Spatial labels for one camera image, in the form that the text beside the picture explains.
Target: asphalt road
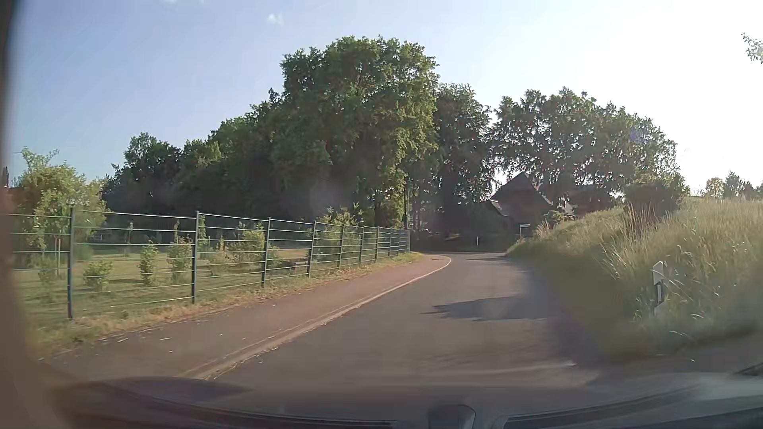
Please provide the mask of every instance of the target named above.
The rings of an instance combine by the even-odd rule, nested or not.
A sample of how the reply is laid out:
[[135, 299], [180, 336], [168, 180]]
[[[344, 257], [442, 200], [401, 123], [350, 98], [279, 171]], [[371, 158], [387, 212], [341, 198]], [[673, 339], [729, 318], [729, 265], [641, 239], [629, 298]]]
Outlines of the asphalt road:
[[595, 346], [549, 287], [499, 253], [445, 269], [222, 374], [255, 388], [458, 383], [571, 387], [596, 378]]

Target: green metal fence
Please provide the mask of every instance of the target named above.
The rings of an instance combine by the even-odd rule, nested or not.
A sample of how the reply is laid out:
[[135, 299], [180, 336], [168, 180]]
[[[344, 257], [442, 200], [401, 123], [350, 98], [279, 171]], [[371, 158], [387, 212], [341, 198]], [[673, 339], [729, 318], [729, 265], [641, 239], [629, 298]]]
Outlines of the green metal fence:
[[410, 251], [406, 230], [212, 213], [13, 214], [13, 269], [37, 322], [196, 303]]

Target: signpost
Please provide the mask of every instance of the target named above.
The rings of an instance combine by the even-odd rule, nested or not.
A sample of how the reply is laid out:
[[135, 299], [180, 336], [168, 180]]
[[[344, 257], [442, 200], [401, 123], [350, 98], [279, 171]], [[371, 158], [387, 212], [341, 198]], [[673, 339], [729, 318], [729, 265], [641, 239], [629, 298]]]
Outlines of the signpost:
[[520, 224], [520, 240], [522, 240], [522, 228], [529, 228], [530, 224]]

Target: tall grass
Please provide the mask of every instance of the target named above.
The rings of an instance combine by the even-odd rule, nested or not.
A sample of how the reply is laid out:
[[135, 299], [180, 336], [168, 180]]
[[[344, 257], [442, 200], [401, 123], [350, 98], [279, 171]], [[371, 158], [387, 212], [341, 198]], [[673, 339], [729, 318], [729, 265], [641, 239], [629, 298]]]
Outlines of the tall grass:
[[[693, 200], [660, 221], [622, 208], [541, 227], [507, 254], [530, 258], [612, 356], [671, 353], [756, 329], [763, 305], [763, 202]], [[665, 261], [667, 313], [652, 314]]]

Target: sky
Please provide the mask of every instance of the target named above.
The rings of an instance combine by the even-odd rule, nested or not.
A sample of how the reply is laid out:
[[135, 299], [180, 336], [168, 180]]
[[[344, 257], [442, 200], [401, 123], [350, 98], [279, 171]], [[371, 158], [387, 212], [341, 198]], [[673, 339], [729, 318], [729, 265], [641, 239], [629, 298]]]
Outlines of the sky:
[[733, 170], [763, 182], [763, 2], [26, 0], [11, 35], [6, 157], [58, 150], [90, 178], [131, 136], [182, 147], [279, 90], [279, 62], [347, 35], [418, 42], [443, 82], [497, 106], [586, 91], [651, 118], [694, 191]]

